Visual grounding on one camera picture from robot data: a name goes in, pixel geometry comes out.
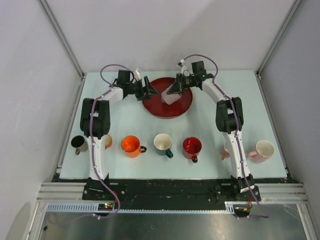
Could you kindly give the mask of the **small orange cup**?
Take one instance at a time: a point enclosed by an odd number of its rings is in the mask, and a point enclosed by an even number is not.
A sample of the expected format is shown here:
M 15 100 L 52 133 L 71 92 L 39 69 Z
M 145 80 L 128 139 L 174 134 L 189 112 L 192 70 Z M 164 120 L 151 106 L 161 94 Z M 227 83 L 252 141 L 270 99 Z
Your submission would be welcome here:
M 113 139 L 110 135 L 106 135 L 105 137 L 105 149 L 108 149 L 112 146 L 112 143 L 113 143 Z

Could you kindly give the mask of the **red mug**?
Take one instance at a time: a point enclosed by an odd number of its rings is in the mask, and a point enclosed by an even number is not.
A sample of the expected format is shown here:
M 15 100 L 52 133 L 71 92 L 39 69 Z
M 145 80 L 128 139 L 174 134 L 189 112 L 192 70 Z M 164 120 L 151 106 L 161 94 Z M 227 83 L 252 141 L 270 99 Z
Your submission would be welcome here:
M 182 153 L 185 158 L 191 160 L 193 163 L 198 162 L 198 155 L 202 150 L 202 143 L 196 137 L 187 137 L 182 144 Z

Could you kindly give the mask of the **small salmon pink mug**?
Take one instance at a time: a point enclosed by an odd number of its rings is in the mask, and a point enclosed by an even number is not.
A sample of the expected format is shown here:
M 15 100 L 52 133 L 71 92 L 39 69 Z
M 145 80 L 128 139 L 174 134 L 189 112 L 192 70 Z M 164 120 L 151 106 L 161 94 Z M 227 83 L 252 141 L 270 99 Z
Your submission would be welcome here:
M 226 143 L 223 144 L 221 150 L 221 159 L 224 160 L 230 156 Z

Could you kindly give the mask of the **brown textured cup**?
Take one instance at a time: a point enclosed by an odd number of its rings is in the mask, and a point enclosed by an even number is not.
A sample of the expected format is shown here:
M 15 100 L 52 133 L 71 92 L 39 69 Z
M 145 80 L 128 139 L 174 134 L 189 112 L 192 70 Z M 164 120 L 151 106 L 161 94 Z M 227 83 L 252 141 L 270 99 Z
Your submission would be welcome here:
M 88 143 L 85 138 L 81 135 L 77 135 L 72 138 L 71 146 L 75 148 L 75 155 L 78 156 L 80 153 L 84 153 L 88 150 Z

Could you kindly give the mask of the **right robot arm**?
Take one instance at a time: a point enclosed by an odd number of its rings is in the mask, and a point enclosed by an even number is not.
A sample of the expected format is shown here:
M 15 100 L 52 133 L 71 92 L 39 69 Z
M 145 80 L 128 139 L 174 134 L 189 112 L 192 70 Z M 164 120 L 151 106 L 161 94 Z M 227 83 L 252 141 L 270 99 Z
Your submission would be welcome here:
M 187 67 L 182 59 L 177 64 L 181 70 L 167 91 L 168 95 L 182 94 L 188 88 L 197 87 L 205 92 L 216 103 L 215 123 L 225 139 L 225 144 L 231 160 L 231 187 L 232 197 L 243 200 L 255 188 L 253 175 L 249 170 L 242 141 L 244 124 L 242 100 L 239 97 L 230 97 L 216 83 L 216 74 L 205 70 L 203 61 L 193 62 L 192 73 L 185 75 Z

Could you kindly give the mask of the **dark green mug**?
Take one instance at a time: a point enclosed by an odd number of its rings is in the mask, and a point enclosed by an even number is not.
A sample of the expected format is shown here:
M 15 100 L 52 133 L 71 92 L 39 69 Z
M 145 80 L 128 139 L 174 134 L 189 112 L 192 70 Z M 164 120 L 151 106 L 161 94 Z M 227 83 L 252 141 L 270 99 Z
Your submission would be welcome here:
M 171 151 L 172 139 L 168 134 L 161 133 L 155 136 L 153 145 L 156 148 L 156 152 L 160 156 L 167 156 L 172 159 L 174 154 Z

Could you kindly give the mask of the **lilac mug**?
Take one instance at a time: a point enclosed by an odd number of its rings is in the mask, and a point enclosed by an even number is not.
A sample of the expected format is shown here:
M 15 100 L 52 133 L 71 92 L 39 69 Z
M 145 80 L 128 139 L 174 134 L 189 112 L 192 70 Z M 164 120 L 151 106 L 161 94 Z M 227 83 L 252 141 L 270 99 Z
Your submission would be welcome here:
M 180 93 L 175 93 L 175 94 L 167 94 L 167 92 L 169 91 L 169 89 L 172 86 L 170 85 L 167 89 L 165 89 L 162 93 L 161 93 L 161 101 L 167 105 L 171 105 L 174 102 L 178 101 L 182 95 Z

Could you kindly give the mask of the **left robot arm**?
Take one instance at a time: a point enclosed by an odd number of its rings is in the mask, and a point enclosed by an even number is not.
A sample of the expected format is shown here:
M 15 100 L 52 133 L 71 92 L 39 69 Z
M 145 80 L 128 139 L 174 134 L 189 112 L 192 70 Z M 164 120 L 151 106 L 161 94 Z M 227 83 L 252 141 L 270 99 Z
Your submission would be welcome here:
M 82 101 L 80 130 L 88 143 L 90 166 L 86 186 L 99 199 L 107 199 L 112 192 L 107 183 L 109 170 L 105 158 L 107 136 L 111 128 L 111 105 L 129 95 L 142 101 L 158 94 L 147 76 L 141 78 L 137 70 L 119 70 L 117 78 L 109 84 L 106 92 Z

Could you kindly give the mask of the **orange mug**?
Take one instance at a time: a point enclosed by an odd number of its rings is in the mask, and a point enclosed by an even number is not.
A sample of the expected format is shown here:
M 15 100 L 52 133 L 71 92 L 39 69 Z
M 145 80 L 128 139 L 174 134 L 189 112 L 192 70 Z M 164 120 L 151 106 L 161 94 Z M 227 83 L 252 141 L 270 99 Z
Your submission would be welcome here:
M 126 136 L 121 141 L 121 148 L 129 158 L 136 158 L 141 153 L 145 153 L 147 151 L 147 148 L 142 146 L 140 140 L 133 135 Z

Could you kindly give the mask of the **large pale pink mug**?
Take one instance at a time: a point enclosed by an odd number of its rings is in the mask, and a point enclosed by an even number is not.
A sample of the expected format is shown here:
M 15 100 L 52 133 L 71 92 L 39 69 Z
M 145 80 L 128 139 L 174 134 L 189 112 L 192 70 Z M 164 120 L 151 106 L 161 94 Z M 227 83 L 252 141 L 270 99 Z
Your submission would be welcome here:
M 271 158 L 274 154 L 274 145 L 267 140 L 261 140 L 256 143 L 255 149 L 248 154 L 248 158 L 256 163 L 263 163 Z

